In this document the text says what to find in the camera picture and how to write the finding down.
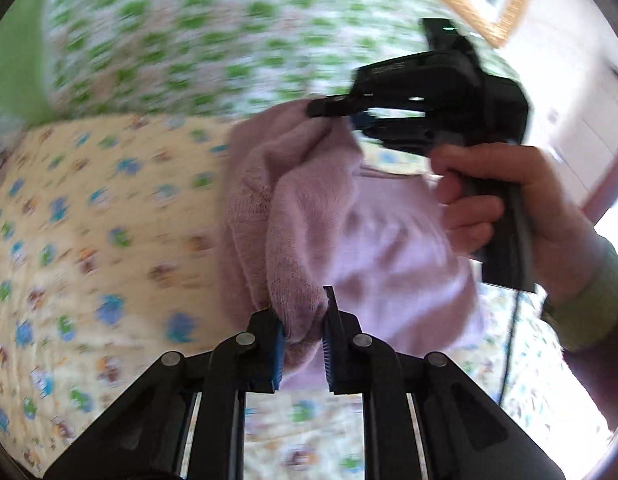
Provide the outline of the person's right forearm sleeve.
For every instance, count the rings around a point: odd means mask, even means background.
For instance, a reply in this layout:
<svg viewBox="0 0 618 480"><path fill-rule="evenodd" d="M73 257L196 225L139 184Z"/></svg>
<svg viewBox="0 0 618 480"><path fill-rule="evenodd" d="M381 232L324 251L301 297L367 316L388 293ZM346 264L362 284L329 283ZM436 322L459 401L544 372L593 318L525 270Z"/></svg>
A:
<svg viewBox="0 0 618 480"><path fill-rule="evenodd" d="M581 292L541 318L556 333L564 361L589 393L611 430L618 427L618 255L608 240L604 256Z"/></svg>

